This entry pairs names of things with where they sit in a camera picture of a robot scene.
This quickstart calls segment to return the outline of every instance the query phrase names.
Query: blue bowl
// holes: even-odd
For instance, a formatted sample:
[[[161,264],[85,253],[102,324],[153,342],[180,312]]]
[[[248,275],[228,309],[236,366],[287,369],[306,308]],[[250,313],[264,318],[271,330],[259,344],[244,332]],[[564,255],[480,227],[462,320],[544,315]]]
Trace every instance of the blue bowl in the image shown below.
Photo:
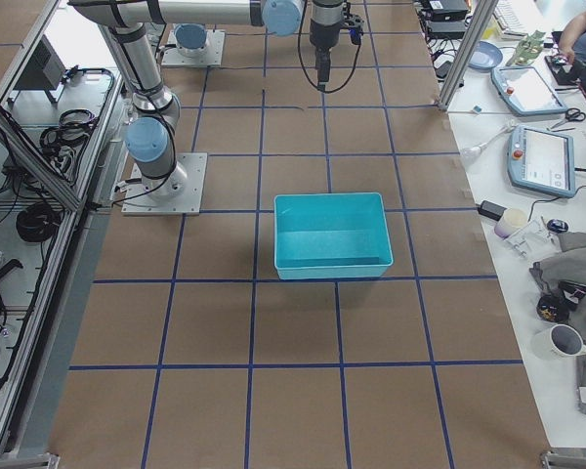
[[[278,195],[274,263],[284,280],[379,277],[393,264],[382,196]]]
[[[504,55],[497,46],[486,41],[480,41],[478,47],[471,56],[469,67],[475,70],[493,70],[496,66],[501,64]]]

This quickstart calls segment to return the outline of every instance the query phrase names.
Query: person's hand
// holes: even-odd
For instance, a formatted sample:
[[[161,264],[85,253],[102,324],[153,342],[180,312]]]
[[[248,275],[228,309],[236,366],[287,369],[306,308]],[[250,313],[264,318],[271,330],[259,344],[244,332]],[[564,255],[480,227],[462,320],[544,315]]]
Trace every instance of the person's hand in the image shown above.
[[[573,65],[573,62],[575,62],[575,51],[573,51],[570,47],[569,48],[562,48],[560,50],[560,54],[565,56],[567,64]]]

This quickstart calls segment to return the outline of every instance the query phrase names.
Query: black round object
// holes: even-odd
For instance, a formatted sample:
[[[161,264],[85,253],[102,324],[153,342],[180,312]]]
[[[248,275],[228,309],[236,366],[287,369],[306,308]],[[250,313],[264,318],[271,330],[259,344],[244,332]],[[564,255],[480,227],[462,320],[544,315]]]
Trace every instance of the black round object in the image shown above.
[[[538,300],[536,313],[548,322],[567,322],[568,307],[566,304],[553,295],[543,295]]]
[[[54,235],[60,223],[59,212],[46,202],[37,202],[18,214],[16,229],[26,242],[43,242]]]

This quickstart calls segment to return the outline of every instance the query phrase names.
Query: blue joint cap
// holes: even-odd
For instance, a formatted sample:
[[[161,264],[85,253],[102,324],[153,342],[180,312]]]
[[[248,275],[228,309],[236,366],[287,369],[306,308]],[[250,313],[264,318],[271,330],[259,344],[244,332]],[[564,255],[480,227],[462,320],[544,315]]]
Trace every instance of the blue joint cap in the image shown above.
[[[126,147],[141,163],[152,163],[167,150],[167,129],[153,117],[141,117],[126,132]]]
[[[185,49],[199,49],[206,44],[206,28],[204,24],[176,24],[174,35],[178,44]]]
[[[301,0],[267,0],[263,7],[263,22],[267,31],[276,36],[297,32],[301,19]]]

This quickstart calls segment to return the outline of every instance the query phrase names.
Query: power adapter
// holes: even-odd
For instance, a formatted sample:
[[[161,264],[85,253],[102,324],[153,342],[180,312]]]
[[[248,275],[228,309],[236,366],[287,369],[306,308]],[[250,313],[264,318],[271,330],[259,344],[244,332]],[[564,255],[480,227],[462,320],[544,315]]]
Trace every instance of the power adapter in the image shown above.
[[[478,213],[483,217],[494,220],[495,222],[498,222],[501,219],[505,210],[506,207],[489,202],[488,200],[483,200],[481,204],[478,205]]]

